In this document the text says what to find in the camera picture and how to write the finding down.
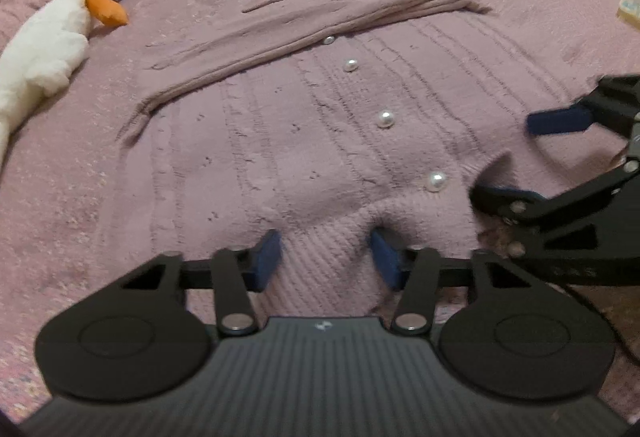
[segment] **black bracket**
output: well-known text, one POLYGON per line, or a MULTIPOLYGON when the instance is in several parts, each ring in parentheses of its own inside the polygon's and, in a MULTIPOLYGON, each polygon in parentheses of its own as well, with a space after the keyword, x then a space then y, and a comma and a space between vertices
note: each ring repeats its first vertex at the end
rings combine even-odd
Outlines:
POLYGON ((607 76, 566 109, 530 114, 534 136, 586 130, 598 123, 628 138, 626 160, 556 197, 476 186, 476 209, 511 226, 510 258, 553 283, 640 284, 640 75, 607 76))
POLYGON ((258 330, 247 289, 262 290, 279 261, 276 231, 209 260, 158 255, 44 325, 35 358, 47 387, 110 403, 174 388, 200 369, 218 340, 258 330), (186 289, 213 290, 217 331, 184 308, 186 289))
POLYGON ((429 337, 463 381, 520 401, 600 389, 614 334, 570 296, 490 251, 473 251, 469 260, 444 258, 429 247, 407 248, 384 227, 372 231, 370 245, 385 282, 404 289, 391 330, 429 337), (468 287, 469 305, 431 334, 441 282, 468 287))

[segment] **pearl button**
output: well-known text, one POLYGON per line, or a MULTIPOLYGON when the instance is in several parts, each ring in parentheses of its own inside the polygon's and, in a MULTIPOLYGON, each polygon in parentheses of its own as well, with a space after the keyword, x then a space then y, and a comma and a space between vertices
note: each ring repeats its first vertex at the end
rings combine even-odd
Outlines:
POLYGON ((344 63, 345 72, 353 72, 358 68, 358 60, 347 60, 344 63))
POLYGON ((378 126, 380 128, 393 127, 395 122, 394 113, 389 110, 383 110, 378 114, 378 126))
POLYGON ((441 191, 447 185, 447 174, 444 172, 431 172, 427 178, 425 188, 431 193, 441 191))

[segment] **bed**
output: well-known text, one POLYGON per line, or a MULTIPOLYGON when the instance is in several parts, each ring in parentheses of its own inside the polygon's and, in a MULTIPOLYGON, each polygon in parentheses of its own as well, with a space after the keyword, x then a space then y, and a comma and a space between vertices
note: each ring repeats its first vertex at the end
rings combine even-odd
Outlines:
MULTIPOLYGON (((25 417, 47 398, 32 357, 34 336, 47 319, 158 251, 179 249, 190 258, 202 258, 220 244, 251 242, 242 238, 242 224, 216 224, 220 212, 213 210, 209 218, 198 219, 197 226, 195 219, 175 211, 174 218, 179 222, 156 226, 155 236, 149 236, 146 227, 132 226, 131 218, 122 216, 116 217, 117 237, 105 230, 114 222, 113 196, 122 195, 114 179, 123 161, 118 133, 138 104, 135 89, 143 69, 141 57, 162 47, 167 38, 188 44, 198 24, 207 24, 212 16, 231 14, 246 1, 123 0, 130 24, 113 31, 94 30, 90 58, 68 92, 31 118, 15 136, 0 184, 0 247, 4 255, 0 281, 0 407, 12 418, 25 417), (197 237, 190 236, 192 224, 197 237)), ((514 56, 549 71, 558 68, 566 75, 567 88, 573 94, 565 96, 567 99, 590 90, 596 75, 638 72, 640 68, 640 34, 615 19, 619 0, 477 1, 493 9, 485 17, 487 23, 513 40, 514 56)), ((155 132, 162 133, 162 121, 173 121, 171 111, 175 108, 171 107, 184 99, 183 96, 154 111, 155 132)), ((166 143, 167 149, 177 154, 190 149, 172 146, 175 140, 160 134, 154 142, 166 143)), ((193 143, 209 141, 203 137, 193 143)), ((592 178, 604 171, 611 157, 623 147, 620 140, 605 132, 591 132, 572 143, 573 159, 560 162, 572 167, 571 181, 539 191, 558 192, 592 178)), ((141 177, 141 189, 151 187, 158 191, 148 199, 153 204, 142 201, 142 208, 174 204, 173 196, 164 192, 176 189, 176 183, 188 178, 172 172, 171 167, 162 175, 168 184, 158 185, 141 177)), ((500 240, 492 239, 491 231, 485 235, 489 244, 500 245, 500 240)), ((308 273, 314 296, 321 294, 332 280, 335 283, 335 276, 319 276, 304 265, 300 273, 308 273)), ((315 304, 305 301, 304 290, 299 291, 297 299, 278 296, 286 290, 278 285, 281 278, 275 278, 271 297, 267 294, 266 300, 257 300, 258 311, 263 316, 274 312, 309 314, 315 304)), ((388 313, 393 297, 373 294, 380 284, 374 279, 364 280, 365 288, 369 288, 366 293, 350 296, 342 291, 326 309, 344 315, 388 313)), ((640 351, 638 288, 597 288, 589 295, 635 345, 636 352, 640 351)), ((196 313, 206 316, 206 296, 195 294, 190 302, 196 313)), ((450 291, 444 298, 443 315, 461 302, 460 291, 450 291)), ((620 357, 602 396, 629 420, 640 417, 640 373, 620 357)))

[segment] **cable knit pattern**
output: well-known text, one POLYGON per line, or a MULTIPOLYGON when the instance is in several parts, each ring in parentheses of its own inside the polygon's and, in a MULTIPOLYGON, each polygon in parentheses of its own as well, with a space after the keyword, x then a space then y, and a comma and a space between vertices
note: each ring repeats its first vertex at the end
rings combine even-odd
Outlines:
MULTIPOLYGON (((465 195, 483 169, 553 194, 622 147, 598 129, 529 141, 521 127, 526 112, 567 103, 598 74, 640 69, 640 35, 616 21, 619 0, 478 0, 494 14, 344 34, 187 94, 119 157, 146 53, 263 1, 124 0, 129 26, 97 30, 68 93, 21 131, 0 186, 0 401, 12 417, 46 398, 31 356, 39 327, 158 251, 204 256, 276 226, 285 259, 256 300, 263 316, 385 314, 394 298, 368 256, 371 226, 463 256, 484 228, 465 195), (357 71, 342 71, 347 58, 357 71), (397 114, 391 129, 375 125, 382 108, 397 114), (424 190, 434 169, 451 178, 438 194, 424 190), (98 259, 100 207, 113 229, 98 233, 98 259)), ((627 337, 638 334, 637 288, 596 298, 627 337)), ((603 395, 632 417, 638 384, 619 361, 603 395)))
POLYGON ((213 16, 147 47, 139 102, 118 137, 133 143, 162 104, 329 35, 463 8, 488 10, 473 0, 265 0, 213 16))

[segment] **blue gripper pad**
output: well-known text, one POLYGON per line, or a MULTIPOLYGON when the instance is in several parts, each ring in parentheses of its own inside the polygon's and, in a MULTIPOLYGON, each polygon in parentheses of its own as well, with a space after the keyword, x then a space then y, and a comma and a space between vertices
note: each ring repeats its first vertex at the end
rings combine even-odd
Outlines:
POLYGON ((532 136, 583 132, 591 125, 593 125, 591 111, 580 105, 567 109, 543 110, 527 116, 527 131, 532 136))
POLYGON ((262 292, 267 287, 271 274, 280 262, 280 239, 281 236, 277 231, 273 231, 270 236, 264 240, 261 247, 254 253, 251 271, 255 276, 255 292, 262 292))
POLYGON ((369 237, 369 247, 373 255, 373 262, 387 287, 394 291, 402 290, 402 272, 400 269, 401 254, 396 251, 375 230, 369 237))

